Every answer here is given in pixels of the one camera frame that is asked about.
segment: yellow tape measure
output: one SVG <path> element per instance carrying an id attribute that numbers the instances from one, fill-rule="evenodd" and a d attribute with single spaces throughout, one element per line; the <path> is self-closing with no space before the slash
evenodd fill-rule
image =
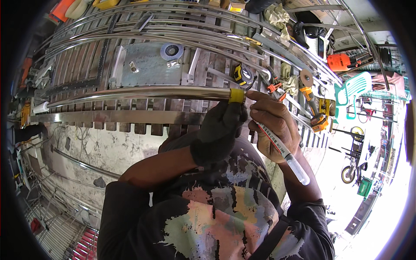
<path id="1" fill-rule="evenodd" d="M 253 82 L 253 75 L 251 71 L 246 68 L 242 63 L 235 67 L 234 79 L 240 86 L 251 84 Z"/>

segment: white paint marker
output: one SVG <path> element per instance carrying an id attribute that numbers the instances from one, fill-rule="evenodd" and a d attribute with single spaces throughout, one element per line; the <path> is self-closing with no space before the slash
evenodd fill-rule
<path id="1" fill-rule="evenodd" d="M 276 147 L 276 149 L 281 153 L 283 158 L 287 161 L 287 164 L 292 169 L 293 173 L 296 175 L 297 179 L 303 185 L 308 185 L 310 182 L 309 176 L 303 170 L 302 166 L 296 160 L 296 158 L 292 155 L 289 149 L 283 144 L 282 140 L 279 137 L 275 136 L 275 134 L 268 129 L 264 124 L 256 122 L 260 129 L 268 136 L 272 144 Z"/>

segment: angle grinder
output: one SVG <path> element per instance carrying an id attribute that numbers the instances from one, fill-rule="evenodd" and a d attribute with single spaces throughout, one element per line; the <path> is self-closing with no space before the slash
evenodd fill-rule
<path id="1" fill-rule="evenodd" d="M 303 93 L 311 107 L 313 117 L 311 119 L 311 126 L 314 132 L 319 132 L 324 130 L 328 126 L 328 120 L 326 116 L 319 112 L 315 104 L 315 96 L 312 92 L 313 78 L 309 71 L 303 69 L 300 71 L 300 81 L 303 83 L 303 86 L 299 90 Z"/>

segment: work glove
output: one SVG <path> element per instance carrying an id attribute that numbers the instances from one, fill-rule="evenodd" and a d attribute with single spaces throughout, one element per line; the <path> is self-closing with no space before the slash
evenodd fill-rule
<path id="1" fill-rule="evenodd" d="M 220 102 L 208 111 L 197 139 L 190 145 L 194 162 L 206 167 L 227 158 L 247 118 L 246 107 L 237 102 Z"/>

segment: flap disc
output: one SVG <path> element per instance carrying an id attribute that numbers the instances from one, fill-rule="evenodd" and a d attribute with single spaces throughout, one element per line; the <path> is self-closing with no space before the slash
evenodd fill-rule
<path id="1" fill-rule="evenodd" d="M 305 69 L 300 71 L 300 80 L 305 85 L 305 87 L 312 87 L 313 86 L 312 74 L 309 71 L 305 70 Z"/>
<path id="2" fill-rule="evenodd" d="M 167 61 L 179 59 L 182 54 L 183 46 L 180 44 L 167 42 L 160 48 L 160 56 Z"/>

